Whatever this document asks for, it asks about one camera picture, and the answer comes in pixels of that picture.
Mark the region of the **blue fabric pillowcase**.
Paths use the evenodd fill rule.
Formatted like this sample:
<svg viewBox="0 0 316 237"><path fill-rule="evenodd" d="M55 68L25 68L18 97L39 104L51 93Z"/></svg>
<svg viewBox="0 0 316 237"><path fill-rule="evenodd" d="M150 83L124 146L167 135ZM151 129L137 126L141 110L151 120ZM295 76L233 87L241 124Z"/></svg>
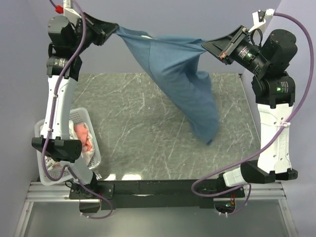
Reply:
<svg viewBox="0 0 316 237"><path fill-rule="evenodd" d="M219 116L210 74L198 70L206 50L202 39L153 37L144 31L119 27L116 34L170 101L187 117L193 135L209 145L219 129Z"/></svg>

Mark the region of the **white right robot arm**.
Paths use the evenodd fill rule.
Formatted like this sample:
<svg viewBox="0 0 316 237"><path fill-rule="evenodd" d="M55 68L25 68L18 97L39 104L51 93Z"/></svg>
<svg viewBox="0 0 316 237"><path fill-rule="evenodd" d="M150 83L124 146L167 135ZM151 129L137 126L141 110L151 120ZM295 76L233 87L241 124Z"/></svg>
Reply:
<svg viewBox="0 0 316 237"><path fill-rule="evenodd" d="M254 31L240 26L227 36L202 43L202 47L226 65L236 61L253 74L252 90L260 114L261 149L257 160L222 173L217 193L228 197L234 187L293 180L298 172L289 157L289 126L296 86L286 72L297 53L296 37L287 30L273 30L265 42L255 44Z"/></svg>

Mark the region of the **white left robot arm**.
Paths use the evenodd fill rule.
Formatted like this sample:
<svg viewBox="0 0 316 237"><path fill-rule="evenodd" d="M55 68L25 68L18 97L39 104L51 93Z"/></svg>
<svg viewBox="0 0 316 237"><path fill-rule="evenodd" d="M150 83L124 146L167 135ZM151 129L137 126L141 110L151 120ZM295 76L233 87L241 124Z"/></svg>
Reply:
<svg viewBox="0 0 316 237"><path fill-rule="evenodd" d="M73 22L62 15L49 20L48 102L40 135L32 138L32 147L39 154L40 180L46 186L73 179L83 184L85 197L94 198L99 192L95 174L81 157L81 141L70 139L69 117L82 65L80 54L91 44L102 46L118 28L117 23L88 14Z"/></svg>

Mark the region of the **pink cloth in basket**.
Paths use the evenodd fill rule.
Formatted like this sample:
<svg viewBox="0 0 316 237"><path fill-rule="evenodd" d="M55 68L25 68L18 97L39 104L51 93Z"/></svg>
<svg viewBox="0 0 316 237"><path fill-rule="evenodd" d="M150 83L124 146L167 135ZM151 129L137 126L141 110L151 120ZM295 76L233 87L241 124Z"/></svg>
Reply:
<svg viewBox="0 0 316 237"><path fill-rule="evenodd" d="M93 149L92 135L88 129L86 123L80 123L74 126L74 131L77 135L77 138L82 143L82 149L84 152L91 151Z"/></svg>

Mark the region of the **white printed cloth in basket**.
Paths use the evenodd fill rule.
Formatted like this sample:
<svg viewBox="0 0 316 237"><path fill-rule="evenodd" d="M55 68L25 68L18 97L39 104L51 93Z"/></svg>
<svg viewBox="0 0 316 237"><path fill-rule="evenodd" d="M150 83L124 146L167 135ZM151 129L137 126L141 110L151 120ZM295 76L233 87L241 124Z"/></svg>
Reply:
<svg viewBox="0 0 316 237"><path fill-rule="evenodd" d="M69 134L71 140L81 141L82 150L80 157L83 158L85 164L88 166L95 154L95 145L87 123L82 122L74 125L74 122L69 120ZM44 160L47 171L63 168L60 162L54 161L52 158L45 156Z"/></svg>

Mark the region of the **white plastic laundry basket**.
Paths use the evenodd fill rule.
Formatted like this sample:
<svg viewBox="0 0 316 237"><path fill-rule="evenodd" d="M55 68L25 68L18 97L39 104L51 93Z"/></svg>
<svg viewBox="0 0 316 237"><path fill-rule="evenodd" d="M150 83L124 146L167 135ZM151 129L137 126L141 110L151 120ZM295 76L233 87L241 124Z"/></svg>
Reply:
<svg viewBox="0 0 316 237"><path fill-rule="evenodd" d="M35 137L40 136L43 124L44 119L38 121L35 124ZM101 155L87 109L77 108L70 111L69 134L70 139L78 139L81 141L82 151L80 157L84 160L84 163L87 165L87 167L91 170L96 168L101 163ZM42 170L41 159L41 152L37 151L39 178L43 185L50 186L72 179L71 174L65 170L63 172L63 176L57 183L49 180ZM54 179L57 179L58 176L60 176L64 166L63 163L55 162L46 156L45 165L49 175Z"/></svg>

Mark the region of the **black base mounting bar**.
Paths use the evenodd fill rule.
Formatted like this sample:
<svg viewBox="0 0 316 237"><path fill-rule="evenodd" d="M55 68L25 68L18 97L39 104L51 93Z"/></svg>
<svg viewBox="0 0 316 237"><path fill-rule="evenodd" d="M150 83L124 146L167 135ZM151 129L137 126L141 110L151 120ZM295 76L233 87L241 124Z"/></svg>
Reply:
<svg viewBox="0 0 316 237"><path fill-rule="evenodd" d="M101 200L77 184L72 184L70 200L88 201L80 208L86 213L96 212L91 204L95 199L101 210L118 208L154 208L154 207L199 207L213 208L213 197L199 197L191 191L194 180L131 180L98 181L99 194L108 199Z"/></svg>

